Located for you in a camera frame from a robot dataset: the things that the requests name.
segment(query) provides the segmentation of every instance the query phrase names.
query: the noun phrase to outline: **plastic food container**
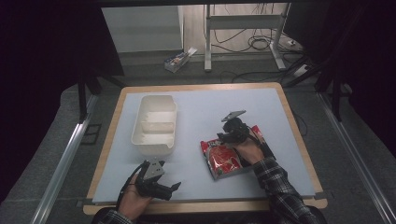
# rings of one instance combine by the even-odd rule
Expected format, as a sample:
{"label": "plastic food container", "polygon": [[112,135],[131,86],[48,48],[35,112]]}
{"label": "plastic food container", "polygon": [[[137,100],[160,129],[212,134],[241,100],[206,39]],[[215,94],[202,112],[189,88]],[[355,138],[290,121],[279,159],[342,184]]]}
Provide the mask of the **plastic food container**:
{"label": "plastic food container", "polygon": [[173,152],[177,105],[171,95],[142,98],[131,141],[146,156],[166,156]]}

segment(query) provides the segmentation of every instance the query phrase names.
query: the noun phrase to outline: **gray carpet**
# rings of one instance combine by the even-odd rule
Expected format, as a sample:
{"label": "gray carpet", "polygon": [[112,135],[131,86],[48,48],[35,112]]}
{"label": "gray carpet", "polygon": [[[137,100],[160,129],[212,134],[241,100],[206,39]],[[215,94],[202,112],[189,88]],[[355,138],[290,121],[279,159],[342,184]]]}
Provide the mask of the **gray carpet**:
{"label": "gray carpet", "polygon": [[[162,64],[125,65],[125,77],[117,77],[117,79],[130,86],[229,83],[235,74],[256,71],[275,72],[276,65],[270,58],[267,55],[261,60],[218,60],[212,63],[213,71],[211,73],[204,72],[204,65],[199,62],[200,60],[192,60],[176,74],[164,71]],[[268,80],[279,80],[279,73],[273,73],[252,74],[244,77],[249,80],[240,78],[236,82],[259,81],[274,76],[276,77]],[[314,77],[308,79],[295,88],[285,89],[285,93],[291,109],[298,115],[295,118],[324,188],[324,195],[329,201],[329,205],[322,212],[329,223],[381,223],[381,216],[314,92],[314,81]],[[86,136],[82,140],[84,144],[78,148],[47,223],[90,223],[92,220],[92,216],[86,216],[82,212],[81,203],[88,203],[84,199],[105,141],[106,130],[120,95],[119,87],[101,78],[100,82],[103,91],[99,95],[99,101],[90,123],[93,128],[96,127],[94,125],[101,125],[100,132],[96,142],[92,136]],[[32,219],[39,200],[50,182],[51,174],[78,122],[76,89],[76,87],[72,87],[64,92],[61,98],[61,107],[46,138],[43,139],[35,157],[18,183],[1,204],[0,223],[28,223]],[[355,114],[347,99],[342,100],[341,116],[350,137],[354,140],[379,186],[384,190],[393,207],[396,207],[396,180],[393,178],[396,171],[396,160]],[[242,217],[242,219],[235,222],[234,216]],[[220,223],[243,223],[258,222],[262,216],[263,214],[258,213],[212,214],[195,215],[194,220],[199,220],[201,223],[214,223],[214,220]],[[185,220],[183,219],[185,217],[151,216],[144,218],[151,221],[177,222]]]}

